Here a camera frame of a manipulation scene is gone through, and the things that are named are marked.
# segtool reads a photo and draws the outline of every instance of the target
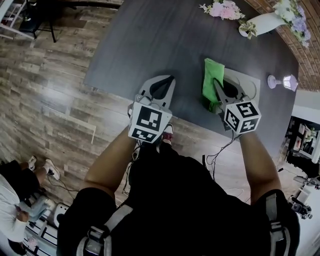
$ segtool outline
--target laminate floor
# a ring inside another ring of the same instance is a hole
[[[59,168],[62,182],[70,190],[79,189],[93,161],[129,123],[127,106],[131,101],[83,84],[99,40],[108,32],[116,12],[98,7],[65,9],[54,25],[56,43],[45,31],[33,41],[21,36],[0,39],[2,160],[23,162],[35,155],[40,165],[50,158]],[[200,162],[202,155],[217,153],[230,140],[181,119],[173,118],[173,125],[173,147]],[[281,159],[274,160],[279,168]],[[287,196],[300,186],[289,171],[279,173]],[[250,202],[238,142],[217,158],[215,178],[228,194]],[[118,205],[127,197],[122,193],[125,180],[116,193]],[[55,202],[70,205],[76,196],[52,179],[46,179],[43,186]],[[172,196],[178,200],[183,191]]]

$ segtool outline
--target green cloth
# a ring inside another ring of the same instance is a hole
[[[220,105],[220,101],[217,99],[216,90],[214,88],[214,78],[224,86],[225,66],[212,59],[206,58],[204,60],[204,68],[205,73],[202,95],[211,102],[209,111],[214,112],[215,108]]]

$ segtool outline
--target table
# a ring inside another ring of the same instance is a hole
[[[258,14],[243,0],[234,0],[248,19]],[[298,77],[298,61],[275,31],[248,40],[236,21],[203,13],[210,0],[126,0],[101,39],[84,83],[134,99],[143,83],[158,75],[177,81],[170,109],[174,116],[231,137],[219,116],[202,104],[204,59],[261,80],[257,134],[271,156],[279,155],[296,93],[267,77]]]

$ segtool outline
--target backpack strap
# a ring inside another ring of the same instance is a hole
[[[83,256],[84,250],[92,255],[99,255],[102,246],[104,246],[104,256],[111,256],[112,238],[110,233],[132,210],[130,206],[124,204],[113,213],[103,228],[100,229],[92,226],[88,231],[88,235],[80,241],[76,250],[76,256]]]
[[[265,201],[266,215],[271,225],[270,229],[270,256],[276,255],[277,242],[285,239],[286,246],[283,256],[288,256],[290,249],[290,233],[286,227],[283,227],[281,221],[278,221],[277,194],[273,193]]]

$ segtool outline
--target flower vase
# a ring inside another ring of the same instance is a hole
[[[275,28],[277,28],[280,25],[286,25],[286,22],[280,16],[275,14],[274,12],[261,14],[257,17],[254,17],[254,18],[248,20],[248,22],[252,22],[253,24],[255,24],[257,36],[264,34],[264,33],[267,33],[271,30],[274,30]],[[243,37],[248,37],[248,34],[245,31],[242,31],[239,29],[239,33]]]

